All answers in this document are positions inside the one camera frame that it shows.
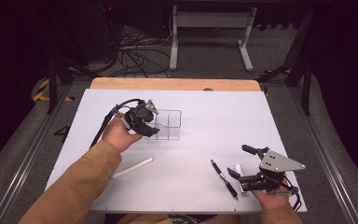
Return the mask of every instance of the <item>transparent container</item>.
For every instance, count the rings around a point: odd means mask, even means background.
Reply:
[[[159,132],[147,137],[148,140],[180,140],[182,111],[159,109],[154,120],[148,125],[159,129]]]

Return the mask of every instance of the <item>white stick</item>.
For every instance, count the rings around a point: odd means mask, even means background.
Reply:
[[[126,174],[126,173],[128,173],[128,172],[130,172],[130,171],[133,171],[133,170],[135,170],[135,169],[137,169],[137,168],[139,168],[139,167],[141,167],[141,166],[144,166],[144,165],[150,163],[152,160],[153,160],[153,157],[152,157],[152,158],[149,158],[149,159],[147,159],[147,160],[145,160],[145,161],[141,161],[141,162],[139,162],[138,164],[135,164],[135,165],[133,165],[132,167],[130,167],[130,168],[128,168],[128,169],[125,169],[125,170],[123,170],[123,171],[121,171],[121,172],[118,172],[117,174],[114,174],[114,175],[112,176],[112,178],[113,178],[113,179],[114,179],[114,178],[118,178],[118,177],[121,176],[121,175],[124,175],[124,174]]]

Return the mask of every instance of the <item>person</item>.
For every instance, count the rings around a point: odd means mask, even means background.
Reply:
[[[121,120],[113,118],[103,131],[102,140],[74,162],[31,206],[20,223],[82,223],[92,202],[106,188],[121,162],[121,155],[142,136],[131,134]],[[253,191],[263,208],[263,223],[301,223],[287,197]],[[172,223],[168,215],[128,214],[119,224]],[[239,223],[234,215],[219,215],[205,224]]]

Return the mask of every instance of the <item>forearm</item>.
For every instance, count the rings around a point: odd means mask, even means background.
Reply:
[[[118,150],[100,141],[40,196],[21,223],[81,223],[120,162]]]
[[[290,203],[261,212],[263,224],[301,224],[302,221]]]

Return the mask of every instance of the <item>white board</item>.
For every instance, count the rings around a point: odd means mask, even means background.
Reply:
[[[112,179],[91,210],[213,214],[261,210],[251,192],[240,194],[239,184],[228,175],[227,167],[241,164],[244,175],[259,171],[260,159],[243,152],[242,145],[269,147],[286,156],[262,91],[86,90],[48,186],[89,149],[109,110],[132,98],[152,99],[157,109],[181,110],[180,140],[144,137],[132,145],[122,154],[117,172],[148,158],[154,160]],[[212,167],[211,160],[239,193],[237,201]],[[298,186],[292,172],[288,177]],[[299,211],[307,211],[304,202]]]

